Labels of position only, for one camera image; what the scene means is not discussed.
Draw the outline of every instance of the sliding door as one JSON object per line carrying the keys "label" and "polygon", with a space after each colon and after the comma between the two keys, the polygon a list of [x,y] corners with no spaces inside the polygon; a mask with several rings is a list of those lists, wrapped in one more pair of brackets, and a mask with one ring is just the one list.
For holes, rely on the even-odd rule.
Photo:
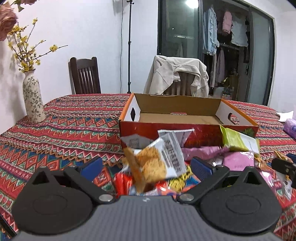
{"label": "sliding door", "polygon": [[202,16],[202,0],[160,0],[157,53],[200,59]]}
{"label": "sliding door", "polygon": [[271,18],[250,7],[251,59],[246,102],[268,104],[274,63]]}

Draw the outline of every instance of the wooden chair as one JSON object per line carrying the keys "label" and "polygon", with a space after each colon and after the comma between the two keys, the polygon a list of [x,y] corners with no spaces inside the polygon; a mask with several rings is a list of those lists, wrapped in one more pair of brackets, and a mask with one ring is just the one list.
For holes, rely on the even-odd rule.
{"label": "wooden chair", "polygon": [[76,94],[101,93],[96,57],[92,59],[73,57],[70,59],[70,69]]}
{"label": "wooden chair", "polygon": [[187,95],[191,96],[190,86],[194,81],[195,75],[179,72],[180,80],[173,82],[172,85],[164,91],[164,95]]}

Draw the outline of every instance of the blue gripper pad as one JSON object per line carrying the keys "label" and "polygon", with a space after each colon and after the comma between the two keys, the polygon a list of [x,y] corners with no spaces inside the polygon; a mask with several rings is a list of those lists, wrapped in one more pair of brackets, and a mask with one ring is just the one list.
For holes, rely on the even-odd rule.
{"label": "blue gripper pad", "polygon": [[294,154],[292,154],[292,153],[289,153],[289,154],[287,154],[287,157],[291,158],[292,161],[293,161],[294,163],[296,163],[296,155],[294,155]]}
{"label": "blue gripper pad", "polygon": [[213,175],[213,173],[216,171],[214,166],[208,164],[206,161],[198,157],[194,157],[191,160],[190,166],[193,174],[201,181],[206,179],[208,176]]}
{"label": "blue gripper pad", "polygon": [[103,169],[103,160],[97,156],[79,168],[80,174],[92,182],[101,173]]}

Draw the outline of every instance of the box handle hole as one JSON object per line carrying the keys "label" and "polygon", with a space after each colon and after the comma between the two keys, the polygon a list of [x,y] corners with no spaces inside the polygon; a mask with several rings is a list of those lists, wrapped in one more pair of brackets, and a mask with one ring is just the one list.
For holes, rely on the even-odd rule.
{"label": "box handle hole", "polygon": [[132,119],[133,121],[135,121],[135,117],[136,117],[136,112],[135,112],[135,109],[132,108],[132,109],[131,109],[131,119]]}
{"label": "box handle hole", "polygon": [[234,115],[232,113],[229,113],[228,120],[230,120],[231,123],[234,124],[234,125],[239,125],[239,119],[237,118],[236,115]]}

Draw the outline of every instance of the green snack package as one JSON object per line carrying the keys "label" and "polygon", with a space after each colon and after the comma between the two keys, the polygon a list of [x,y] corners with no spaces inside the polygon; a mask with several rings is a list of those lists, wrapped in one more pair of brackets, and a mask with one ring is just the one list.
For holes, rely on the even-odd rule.
{"label": "green snack package", "polygon": [[220,126],[220,129],[222,131],[223,144],[230,151],[253,152],[255,157],[260,156],[258,140],[223,126]]}

